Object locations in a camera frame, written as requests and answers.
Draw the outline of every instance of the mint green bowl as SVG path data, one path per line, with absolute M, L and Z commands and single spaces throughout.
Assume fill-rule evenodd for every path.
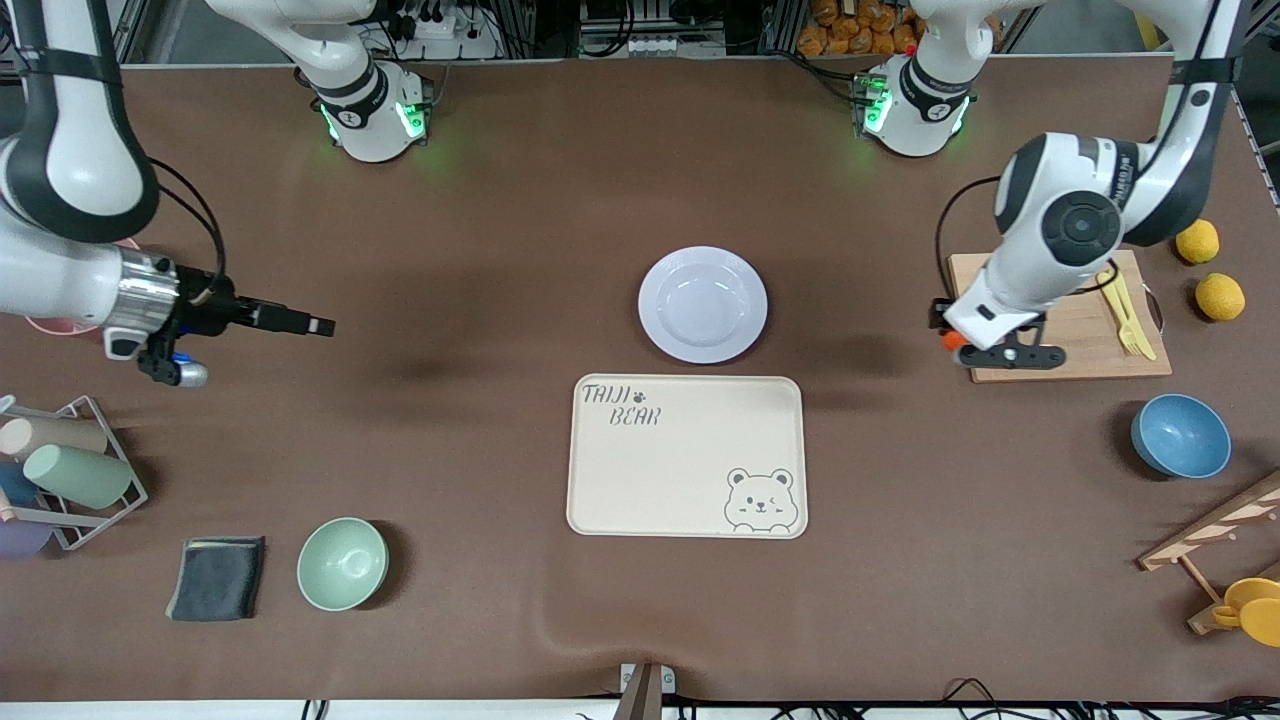
M 360 518 L 329 520 L 298 555 L 298 589 L 320 610 L 351 610 L 387 578 L 387 541 Z

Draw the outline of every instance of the folded towel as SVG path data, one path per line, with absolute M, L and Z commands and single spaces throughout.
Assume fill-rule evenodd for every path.
M 182 543 L 178 587 L 165 615 L 211 623 L 253 616 L 264 538 L 189 538 Z

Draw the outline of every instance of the yellow cup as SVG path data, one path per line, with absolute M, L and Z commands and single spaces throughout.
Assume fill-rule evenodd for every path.
M 1240 628 L 1262 644 L 1280 647 L 1280 583 L 1245 578 L 1231 584 L 1222 605 L 1213 609 L 1213 621 Z

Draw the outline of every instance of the brown table mat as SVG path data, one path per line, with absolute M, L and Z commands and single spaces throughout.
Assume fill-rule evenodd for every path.
M 329 146 L 287 69 L 128 72 L 138 137 L 212 202 L 241 292 L 334 318 L 338 336 L 188 338 L 212 372 L 189 392 L 0 318 L 5 389 L 101 398 L 154 491 L 73 555 L 0 564 L 0 698 L 577 696 L 640 657 L 708 698 L 932 700 L 964 675 L 1001 698 L 1276 693 L 1274 651 L 1194 637 L 1199 591 L 1133 564 L 1280 457 L 1280 222 L 1234 108 L 1206 209 L 1222 254 L 1140 259 L 1172 377 L 979 387 L 924 325 L 951 192 L 1042 131 L 1149 137 L 1167 72 L 993 60 L 964 132 L 910 160 L 856 140 L 783 61 L 458 67 L 431 145 L 376 167 Z M 996 246 L 991 201 L 957 205 L 948 252 Z M 138 241 L 212 263 L 168 202 Z M 698 243 L 769 288 L 759 345 L 705 372 L 803 388 L 809 529 L 576 536 L 573 383 L 689 372 L 645 340 L 635 293 Z M 1210 270 L 1248 293 L 1238 322 L 1185 305 Z M 1167 391 L 1230 425 L 1219 478 L 1152 482 L 1120 450 L 1138 404 Z M 394 565 L 372 609 L 330 615 L 293 564 L 339 515 L 379 521 Z M 1275 562 L 1276 525 L 1199 566 L 1226 583 Z M 257 618 L 166 620 L 182 539 L 214 534 L 268 537 Z

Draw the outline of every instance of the cup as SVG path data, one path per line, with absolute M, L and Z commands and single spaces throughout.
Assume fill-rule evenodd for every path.
M 0 557 L 31 557 L 45 547 L 54 527 L 26 520 L 6 520 L 0 523 Z
M 27 479 L 47 492 L 93 510 L 120 500 L 133 483 L 133 468 L 123 460 L 65 445 L 46 445 L 22 465 Z
M 106 452 L 106 433 L 93 420 L 65 418 L 15 418 L 0 428 L 0 452 L 15 460 L 26 460 L 46 445 L 79 447 L 92 452 Z
M 35 507 L 40 488 L 22 474 L 22 465 L 18 462 L 0 462 L 0 491 L 4 491 L 9 505 L 14 507 Z
M 1280 583 L 1266 578 L 1244 578 L 1231 583 L 1231 587 L 1226 588 L 1226 593 L 1222 596 L 1222 605 L 1213 609 L 1213 621 L 1228 628 L 1239 628 L 1243 625 L 1242 618 L 1245 615 L 1245 607 L 1258 601 L 1280 602 Z M 1260 607 L 1271 605 L 1271 602 L 1263 602 Z

